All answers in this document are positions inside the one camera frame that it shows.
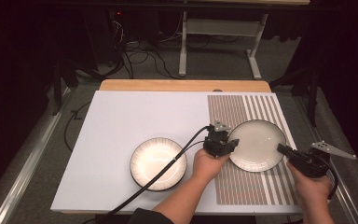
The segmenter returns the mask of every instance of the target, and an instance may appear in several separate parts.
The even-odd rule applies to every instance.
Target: white metal frame
[[[261,79],[255,53],[261,40],[261,35],[266,26],[268,14],[263,14],[260,21],[221,21],[221,20],[200,20],[188,19],[187,12],[183,12],[182,22],[182,47],[179,59],[179,76],[186,76],[187,66],[187,34],[199,35],[237,35],[250,36],[255,38],[252,49],[247,49],[247,57],[251,65],[254,79]]]

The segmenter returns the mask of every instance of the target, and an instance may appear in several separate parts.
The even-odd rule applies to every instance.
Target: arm
[[[290,162],[287,162],[287,167],[295,177],[304,224],[334,224],[327,206],[327,197],[331,188],[329,178],[327,176],[308,178]]]
[[[153,211],[160,212],[175,224],[190,223],[202,192],[219,174],[227,159],[228,155],[214,158],[205,149],[200,149],[194,157],[192,176]]]

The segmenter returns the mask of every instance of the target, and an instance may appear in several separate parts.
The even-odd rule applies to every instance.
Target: gray carpet
[[[208,48],[189,49],[186,78],[252,79],[250,67],[245,59],[244,48],[242,47],[246,44],[245,42],[247,42],[247,40],[234,43],[212,43]],[[266,81],[274,80],[283,75],[296,49],[297,43],[297,41],[281,43],[276,39],[262,41],[256,58],[261,75]],[[193,47],[202,46],[201,42],[193,42],[191,44]],[[144,50],[129,46],[132,51],[129,51],[128,54],[130,60],[134,63],[132,69],[135,78],[168,78],[165,76],[169,73],[172,76],[177,76],[179,61],[178,46],[162,45],[159,48],[147,47],[152,49],[148,51],[149,55],[145,54]],[[169,73],[164,70],[164,62],[153,50],[158,52],[160,57],[164,59],[166,70]],[[100,70],[102,72],[107,69],[109,68],[101,65]],[[128,76],[129,72],[123,68],[118,73],[112,75],[111,78],[128,78]],[[98,88],[98,82],[88,78],[80,79],[80,85],[73,90],[73,96],[70,102],[62,109],[62,117],[48,142],[45,153],[8,223],[77,224],[92,217],[92,215],[65,215],[54,213],[51,212],[49,208],[71,155],[70,150],[64,143],[64,130],[69,118],[71,118],[73,114],[71,110],[76,110],[88,102]],[[283,113],[286,116],[297,147],[300,149],[308,149],[310,143],[314,142],[314,139],[301,109],[296,105],[296,100],[291,96],[287,87],[276,88],[274,91],[278,94]],[[79,112],[78,116],[82,119],[72,120],[68,126],[67,140],[70,147],[73,147],[76,142],[83,120],[87,115],[87,109],[88,107],[86,106]],[[318,96],[316,116],[318,131],[322,135],[322,138],[332,145],[351,152],[351,146],[340,130],[339,124],[329,110],[328,103],[325,101],[321,92]],[[0,182],[0,204],[5,199],[8,190],[11,188],[11,184],[17,177],[29,153],[28,147],[22,148],[16,159],[7,169],[7,173]],[[358,209],[358,161],[349,161],[341,158],[333,158],[333,160]],[[337,197],[330,203],[330,208],[336,223],[350,223],[342,209],[341,201],[338,200]],[[299,216],[292,217],[292,220],[299,218]],[[257,224],[269,224],[284,223],[287,222],[287,220],[286,216],[260,216],[256,217],[256,222]]]

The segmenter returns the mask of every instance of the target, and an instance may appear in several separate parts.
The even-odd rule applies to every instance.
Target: sleeve
[[[128,224],[173,224],[173,222],[159,212],[137,208]]]

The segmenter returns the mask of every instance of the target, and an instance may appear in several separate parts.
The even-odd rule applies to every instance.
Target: wrist
[[[328,210],[327,200],[317,203],[305,203],[301,205],[303,210],[304,224],[334,223]]]
[[[300,198],[300,206],[303,210],[312,210],[315,208],[328,208],[328,201],[325,197],[312,197],[308,199]]]
[[[192,182],[197,183],[197,185],[200,185],[201,187],[206,187],[211,182],[212,178],[207,177],[205,175],[195,175],[195,174],[193,174],[190,177],[190,180]]]

